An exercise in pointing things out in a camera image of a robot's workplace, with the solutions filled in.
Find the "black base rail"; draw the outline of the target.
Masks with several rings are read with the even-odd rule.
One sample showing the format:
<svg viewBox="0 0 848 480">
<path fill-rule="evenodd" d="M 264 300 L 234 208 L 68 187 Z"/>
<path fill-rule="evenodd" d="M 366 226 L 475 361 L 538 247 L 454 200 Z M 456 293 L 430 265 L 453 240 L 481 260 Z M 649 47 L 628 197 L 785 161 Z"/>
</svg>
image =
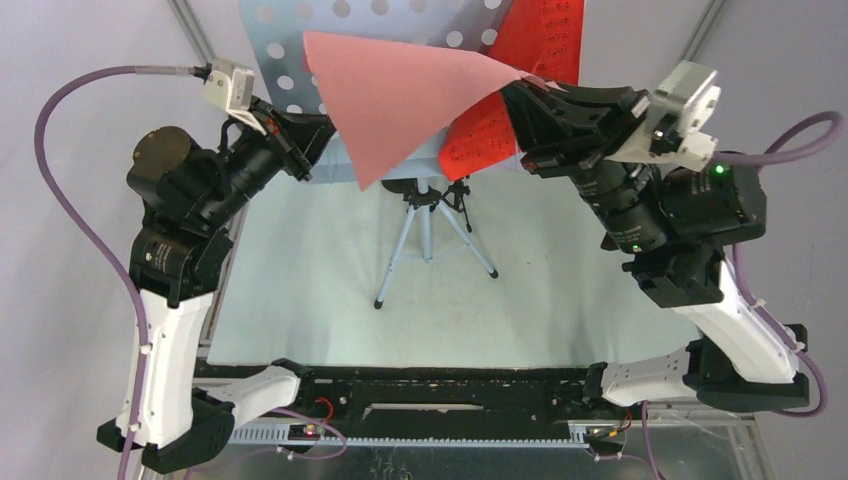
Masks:
<svg viewBox="0 0 848 480">
<path fill-rule="evenodd" d="M 308 366 L 292 410 L 379 443 L 565 443 L 579 426 L 630 429 L 641 404 L 589 393 L 586 368 Z"/>
</svg>

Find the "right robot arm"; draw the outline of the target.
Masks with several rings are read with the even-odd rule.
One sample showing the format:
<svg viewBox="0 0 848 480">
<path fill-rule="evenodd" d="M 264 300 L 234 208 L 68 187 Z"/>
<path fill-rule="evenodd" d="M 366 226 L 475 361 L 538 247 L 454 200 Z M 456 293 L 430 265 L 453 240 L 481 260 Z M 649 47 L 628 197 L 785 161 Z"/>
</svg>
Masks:
<svg viewBox="0 0 848 480">
<path fill-rule="evenodd" d="M 674 398 L 736 413 L 808 406 L 810 382 L 800 370 L 806 329 L 774 327 L 758 315 L 724 253 L 765 231 L 755 168 L 663 173 L 659 160 L 681 149 L 683 134 L 674 114 L 653 117 L 644 90 L 515 81 L 500 95 L 522 167 L 569 179 L 604 228 L 602 248 L 627 254 L 623 270 L 639 289 L 700 333 L 666 355 L 591 365 L 585 411 L 606 418 L 620 406 Z"/>
</svg>

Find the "red sheet music page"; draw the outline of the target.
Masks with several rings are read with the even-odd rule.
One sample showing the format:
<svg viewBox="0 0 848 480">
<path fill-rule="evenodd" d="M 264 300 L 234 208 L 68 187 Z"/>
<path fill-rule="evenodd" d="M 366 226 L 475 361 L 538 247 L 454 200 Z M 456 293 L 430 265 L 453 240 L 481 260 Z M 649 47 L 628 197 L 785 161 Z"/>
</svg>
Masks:
<svg viewBox="0 0 848 480">
<path fill-rule="evenodd" d="M 513 1 L 485 56 L 515 68 L 519 86 L 540 86 L 544 81 L 575 85 L 584 18 L 583 1 Z M 439 152 L 439 166 L 448 180 L 470 176 L 523 152 L 504 93 L 500 87 L 450 125 Z"/>
</svg>

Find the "light blue music stand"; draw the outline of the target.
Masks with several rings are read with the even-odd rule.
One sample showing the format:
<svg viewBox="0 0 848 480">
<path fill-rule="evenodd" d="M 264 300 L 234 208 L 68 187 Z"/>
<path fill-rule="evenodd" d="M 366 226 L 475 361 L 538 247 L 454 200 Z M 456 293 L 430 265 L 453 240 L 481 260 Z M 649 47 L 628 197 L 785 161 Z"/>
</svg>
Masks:
<svg viewBox="0 0 848 480">
<path fill-rule="evenodd" d="M 528 73 L 476 51 L 405 41 L 409 10 L 377 15 L 365 1 L 244 1 L 242 20 L 271 104 L 325 120 L 324 150 L 344 153 L 367 188 L 486 96 Z"/>
</svg>

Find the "pink sheet music page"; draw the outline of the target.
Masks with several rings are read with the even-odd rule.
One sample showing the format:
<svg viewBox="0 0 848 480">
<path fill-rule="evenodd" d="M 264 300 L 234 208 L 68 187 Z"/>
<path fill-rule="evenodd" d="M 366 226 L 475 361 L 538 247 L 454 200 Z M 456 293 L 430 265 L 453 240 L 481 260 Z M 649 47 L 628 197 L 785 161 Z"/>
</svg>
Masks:
<svg viewBox="0 0 848 480">
<path fill-rule="evenodd" d="M 468 50 L 307 31 L 304 57 L 366 190 L 520 75 Z"/>
</svg>

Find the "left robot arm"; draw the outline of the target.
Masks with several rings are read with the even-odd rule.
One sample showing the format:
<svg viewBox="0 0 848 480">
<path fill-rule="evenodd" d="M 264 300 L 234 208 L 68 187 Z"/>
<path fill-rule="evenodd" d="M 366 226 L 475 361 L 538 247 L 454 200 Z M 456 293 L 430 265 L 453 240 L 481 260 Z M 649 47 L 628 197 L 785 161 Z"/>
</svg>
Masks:
<svg viewBox="0 0 848 480">
<path fill-rule="evenodd" d="M 279 359 L 230 384 L 194 383 L 202 325 L 233 243 L 233 217 L 279 173 L 297 180 L 335 134 L 325 115 L 261 115 L 235 141 L 201 147 L 185 130 L 165 126 L 136 145 L 128 186 L 142 199 L 142 227 L 130 252 L 128 276 L 145 311 L 135 338 L 136 372 L 120 415 L 98 428 L 112 450 L 139 450 L 160 474 L 215 458 L 241 426 L 283 408 L 304 416 L 316 403 L 314 371 Z"/>
</svg>

